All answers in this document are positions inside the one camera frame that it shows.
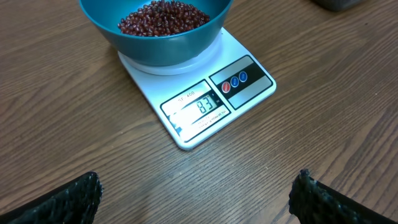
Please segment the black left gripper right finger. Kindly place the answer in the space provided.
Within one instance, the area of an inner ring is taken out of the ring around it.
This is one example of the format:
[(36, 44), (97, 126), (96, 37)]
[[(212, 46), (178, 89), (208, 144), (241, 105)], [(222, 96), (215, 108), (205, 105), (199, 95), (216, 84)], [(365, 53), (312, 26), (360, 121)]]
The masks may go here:
[(289, 213), (301, 224), (397, 224), (313, 179), (308, 169), (292, 183)]

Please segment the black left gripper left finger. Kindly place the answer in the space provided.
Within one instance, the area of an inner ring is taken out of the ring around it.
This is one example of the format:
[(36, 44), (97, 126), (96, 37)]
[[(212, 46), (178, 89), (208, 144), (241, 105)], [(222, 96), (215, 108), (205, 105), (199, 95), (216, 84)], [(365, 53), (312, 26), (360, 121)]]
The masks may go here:
[(96, 172), (70, 182), (1, 215), (5, 224), (92, 224), (103, 194)]

